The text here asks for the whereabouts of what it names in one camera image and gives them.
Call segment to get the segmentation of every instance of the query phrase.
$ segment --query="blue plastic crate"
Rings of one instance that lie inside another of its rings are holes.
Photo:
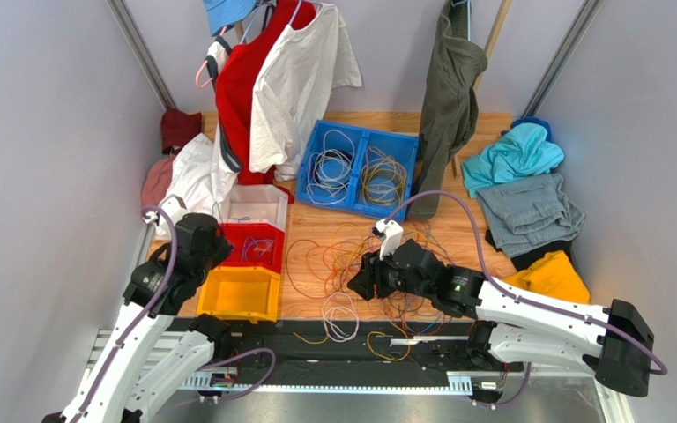
[[[419,145],[417,137],[318,121],[302,159],[296,198],[302,203],[370,218],[387,217],[411,194]],[[320,155],[331,149],[337,152]],[[393,159],[405,170],[405,181],[382,156]],[[319,160],[321,172],[316,171]],[[368,163],[370,172],[363,173]],[[406,209],[395,220],[403,221],[405,216]]]

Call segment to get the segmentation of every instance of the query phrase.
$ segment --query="red plastic bin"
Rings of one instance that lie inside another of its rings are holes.
[[[224,236],[234,250],[222,266],[264,267],[281,274],[284,232],[267,223],[224,223]]]

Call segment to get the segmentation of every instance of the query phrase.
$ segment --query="white plastic bin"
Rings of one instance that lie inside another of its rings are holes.
[[[273,185],[235,185],[221,203],[221,220],[224,223],[267,223],[285,232],[288,204],[286,192]]]

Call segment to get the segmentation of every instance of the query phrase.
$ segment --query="dark red cloth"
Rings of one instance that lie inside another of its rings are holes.
[[[203,115],[188,115],[170,108],[161,117],[161,152],[170,154],[174,147],[182,149],[192,138],[201,132]]]
[[[219,119],[232,151],[242,163],[242,171],[237,176],[237,181],[241,185],[273,183],[275,167],[271,167],[264,174],[249,171],[252,90],[268,52],[288,25],[296,8],[297,0],[279,0],[279,5],[265,31],[249,44],[234,46],[227,64],[216,80],[216,107],[219,109]],[[297,30],[304,28],[315,14],[315,6],[312,3],[302,2],[292,22],[292,28]]]

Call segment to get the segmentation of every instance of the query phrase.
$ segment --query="gray jeans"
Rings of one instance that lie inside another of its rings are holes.
[[[561,191],[562,182],[560,174],[541,174],[477,191],[495,246],[506,256],[578,236],[584,212]]]
[[[448,163],[474,135],[479,114],[472,85],[487,68],[487,56],[479,46],[466,39],[466,8],[450,6],[451,0],[446,2],[437,20],[422,103],[418,153],[422,171],[414,180],[413,194],[441,188]],[[415,201],[409,207],[407,217],[432,218],[437,213],[438,201],[438,197]]]

